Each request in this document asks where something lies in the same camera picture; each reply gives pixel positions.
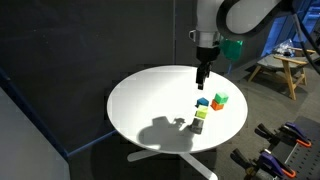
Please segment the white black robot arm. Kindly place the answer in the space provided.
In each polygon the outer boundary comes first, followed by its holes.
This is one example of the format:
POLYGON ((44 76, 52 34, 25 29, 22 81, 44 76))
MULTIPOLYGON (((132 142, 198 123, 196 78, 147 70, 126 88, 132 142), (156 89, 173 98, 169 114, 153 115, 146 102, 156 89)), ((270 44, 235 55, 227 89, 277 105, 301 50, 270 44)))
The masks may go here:
POLYGON ((196 28, 189 38, 196 45, 196 72, 199 90, 210 75, 223 38, 243 41, 251 38, 271 23, 280 12, 290 12, 293 0, 197 0, 196 28))

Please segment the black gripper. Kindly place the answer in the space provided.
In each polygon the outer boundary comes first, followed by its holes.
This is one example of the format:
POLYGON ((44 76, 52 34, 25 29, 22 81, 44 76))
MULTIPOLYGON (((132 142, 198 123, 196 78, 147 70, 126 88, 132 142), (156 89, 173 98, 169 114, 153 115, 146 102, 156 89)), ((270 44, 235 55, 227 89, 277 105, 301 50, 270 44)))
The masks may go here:
POLYGON ((205 78, 209 78, 212 62, 217 59, 220 54, 218 46, 213 48, 198 47, 196 49, 196 58, 201 62, 197 68, 196 83, 199 90, 203 90, 204 85, 204 70, 205 78))

